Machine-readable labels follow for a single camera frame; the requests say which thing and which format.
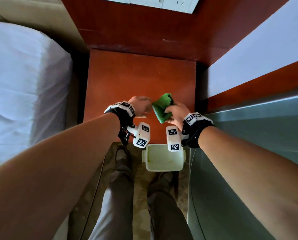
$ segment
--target beige headboard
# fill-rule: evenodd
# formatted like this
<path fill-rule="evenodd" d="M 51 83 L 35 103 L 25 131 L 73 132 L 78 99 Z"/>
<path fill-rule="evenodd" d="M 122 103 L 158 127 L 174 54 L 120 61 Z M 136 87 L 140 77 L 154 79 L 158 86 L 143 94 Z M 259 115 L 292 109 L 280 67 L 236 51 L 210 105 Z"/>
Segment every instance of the beige headboard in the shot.
<path fill-rule="evenodd" d="M 0 0 L 0 21 L 34 28 L 60 45 L 88 52 L 61 0 Z"/>

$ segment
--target gray pants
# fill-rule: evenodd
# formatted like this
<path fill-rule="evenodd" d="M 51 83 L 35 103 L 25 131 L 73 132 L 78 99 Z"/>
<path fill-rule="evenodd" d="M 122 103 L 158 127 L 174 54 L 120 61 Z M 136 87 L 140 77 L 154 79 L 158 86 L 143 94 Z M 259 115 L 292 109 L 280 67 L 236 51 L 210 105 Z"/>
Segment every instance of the gray pants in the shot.
<path fill-rule="evenodd" d="M 101 213 L 89 240 L 132 240 L 133 174 L 120 159 L 104 193 Z M 148 187 L 151 239 L 192 240 L 187 222 L 169 192 L 169 182 L 159 178 Z"/>

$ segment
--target plastic bin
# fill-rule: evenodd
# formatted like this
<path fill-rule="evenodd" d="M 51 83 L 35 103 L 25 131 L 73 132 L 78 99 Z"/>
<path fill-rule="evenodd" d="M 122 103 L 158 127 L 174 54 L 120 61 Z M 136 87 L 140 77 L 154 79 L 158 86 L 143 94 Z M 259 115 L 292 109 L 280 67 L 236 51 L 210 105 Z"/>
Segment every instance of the plastic bin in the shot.
<path fill-rule="evenodd" d="M 178 152 L 170 152 L 168 145 L 148 144 L 142 151 L 142 162 L 146 163 L 148 171 L 168 172 L 180 171 L 184 167 L 186 152 L 181 147 Z"/>

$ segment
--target wire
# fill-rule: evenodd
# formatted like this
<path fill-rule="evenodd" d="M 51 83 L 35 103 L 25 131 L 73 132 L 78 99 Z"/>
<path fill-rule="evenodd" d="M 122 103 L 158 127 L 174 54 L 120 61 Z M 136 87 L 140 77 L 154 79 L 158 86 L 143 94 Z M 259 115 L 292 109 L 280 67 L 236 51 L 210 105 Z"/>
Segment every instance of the wire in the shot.
<path fill-rule="evenodd" d="M 203 234 L 203 238 L 206 240 L 205 234 L 203 233 L 203 229 L 202 229 L 202 227 L 201 227 L 201 224 L 200 224 L 200 221 L 199 221 L 199 218 L 198 218 L 198 214 L 197 214 L 197 211 L 196 211 L 196 207 L 195 207 L 195 203 L 194 203 L 194 196 L 193 196 L 193 194 L 192 194 L 191 180 L 190 180 L 190 178 L 191 178 L 191 177 L 190 177 L 190 176 L 191 176 L 191 166 L 192 166 L 192 163 L 194 162 L 194 157 L 195 157 L 196 150 L 197 150 L 197 149 L 195 149 L 195 152 L 194 152 L 194 154 L 193 154 L 193 156 L 192 156 L 192 160 L 191 160 L 190 168 L 189 168 L 189 187 L 190 187 L 190 193 L 191 193 L 192 205 L 194 206 L 194 210 L 195 210 L 195 213 L 196 213 L 196 217 L 197 217 L 197 220 L 198 220 L 198 224 L 199 224 L 199 226 L 200 226 L 200 230 L 201 230 L 201 232 L 202 232 L 202 234 Z"/>
<path fill-rule="evenodd" d="M 90 215 L 90 212 L 91 212 L 91 208 L 93 206 L 93 202 L 95 201 L 95 194 L 97 193 L 97 190 L 98 190 L 98 186 L 99 186 L 99 183 L 100 183 L 100 178 L 101 178 L 101 175 L 102 175 L 102 170 L 103 170 L 103 165 L 104 165 L 104 160 L 106 159 L 106 157 L 103 158 L 103 162 L 102 162 L 102 166 L 101 166 L 101 171 L 100 171 L 100 175 L 99 175 L 99 180 L 98 180 L 98 183 L 97 183 L 97 187 L 95 188 L 95 193 L 93 195 L 93 198 L 92 198 L 92 202 L 91 202 L 91 206 L 89 208 L 89 211 L 88 211 L 88 215 L 87 215 L 87 219 L 86 219 L 86 223 L 83 227 L 83 230 L 82 230 L 82 233 L 79 237 L 79 240 L 81 240 L 82 236 L 83 236 L 83 233 L 85 232 L 85 229 L 86 229 L 86 226 L 87 226 L 87 222 L 88 222 L 88 219 L 89 219 L 89 215 Z"/>

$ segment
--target white bed sheet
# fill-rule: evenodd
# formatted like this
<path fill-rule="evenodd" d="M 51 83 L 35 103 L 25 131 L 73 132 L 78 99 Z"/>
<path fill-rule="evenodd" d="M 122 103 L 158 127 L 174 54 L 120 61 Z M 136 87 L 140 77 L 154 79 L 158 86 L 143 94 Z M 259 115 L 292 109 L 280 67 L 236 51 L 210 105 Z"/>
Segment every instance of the white bed sheet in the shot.
<path fill-rule="evenodd" d="M 71 74 L 54 40 L 0 22 L 0 164 L 64 129 Z"/>

